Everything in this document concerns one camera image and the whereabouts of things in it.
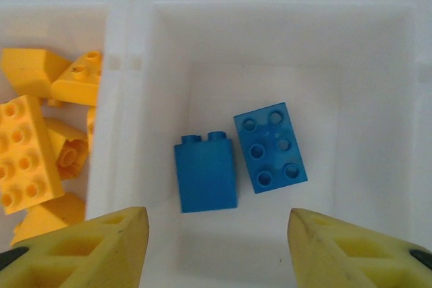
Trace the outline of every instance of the white container compartment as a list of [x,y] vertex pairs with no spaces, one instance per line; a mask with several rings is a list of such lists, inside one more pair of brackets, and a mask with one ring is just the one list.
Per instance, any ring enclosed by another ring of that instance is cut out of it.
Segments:
[[[0,47],[42,48],[54,51],[74,61],[85,52],[98,50],[104,54],[101,98],[108,97],[112,80],[119,75],[126,41],[126,18],[130,0],[0,0]],[[0,102],[17,97],[13,88],[0,73]],[[109,100],[101,100],[100,114],[114,113]],[[67,124],[86,131],[88,107],[64,104],[61,109],[43,107],[44,116],[59,118]],[[113,119],[99,127],[110,142]],[[104,179],[94,181],[103,188]],[[67,191],[86,198],[88,163],[81,176],[63,182]],[[0,250],[8,250],[14,227],[24,212],[5,216],[0,212]]]
[[[147,207],[143,287],[295,287],[292,207],[432,248],[432,0],[48,4],[1,0],[0,44],[104,50],[87,218]],[[233,116],[282,101],[308,182],[256,195]],[[85,113],[63,112],[72,125]],[[239,207],[181,214],[173,145],[215,130],[234,140]],[[0,221],[3,239],[16,220]]]

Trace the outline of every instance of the yellow lego brick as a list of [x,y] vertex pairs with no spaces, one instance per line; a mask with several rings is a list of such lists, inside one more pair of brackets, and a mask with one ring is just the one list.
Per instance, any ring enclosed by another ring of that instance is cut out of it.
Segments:
[[84,54],[54,81],[54,99],[81,105],[96,106],[102,73],[102,55],[98,51]]
[[55,118],[45,118],[60,178],[80,175],[88,156],[87,135]]
[[11,245],[57,229],[84,222],[86,203],[71,192],[30,207],[26,218],[16,228]]
[[19,95],[51,98],[52,83],[71,65],[43,49],[3,49],[1,69]]
[[64,195],[37,97],[0,105],[0,190],[6,214]]
[[96,107],[90,107],[87,112],[88,151],[92,152],[93,136],[95,135]]
[[431,288],[425,248],[305,209],[292,209],[288,242],[298,288]]
[[148,223],[132,207],[18,242],[9,253],[25,253],[0,270],[1,287],[137,288]]

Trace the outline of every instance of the blue 2x3 brick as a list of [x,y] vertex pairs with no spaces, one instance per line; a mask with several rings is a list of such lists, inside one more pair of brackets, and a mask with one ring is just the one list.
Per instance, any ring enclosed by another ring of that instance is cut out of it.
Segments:
[[255,193],[307,181],[285,103],[234,117]]
[[182,212],[237,207],[232,141],[225,132],[182,136],[174,146]]

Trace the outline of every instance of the blue 2x1 brick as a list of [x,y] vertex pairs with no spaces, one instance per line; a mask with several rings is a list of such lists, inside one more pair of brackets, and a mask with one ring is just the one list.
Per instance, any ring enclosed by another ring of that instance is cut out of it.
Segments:
[[182,212],[237,207],[232,141],[225,132],[182,136],[174,146]]
[[255,193],[307,181],[285,103],[234,117]]

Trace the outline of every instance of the blue lego brick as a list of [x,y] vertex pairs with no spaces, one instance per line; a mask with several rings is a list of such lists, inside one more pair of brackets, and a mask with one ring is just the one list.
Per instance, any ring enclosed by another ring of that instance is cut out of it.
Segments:
[[174,146],[182,212],[237,207],[232,141],[225,132],[182,136]]
[[285,103],[234,116],[256,194],[307,181]]

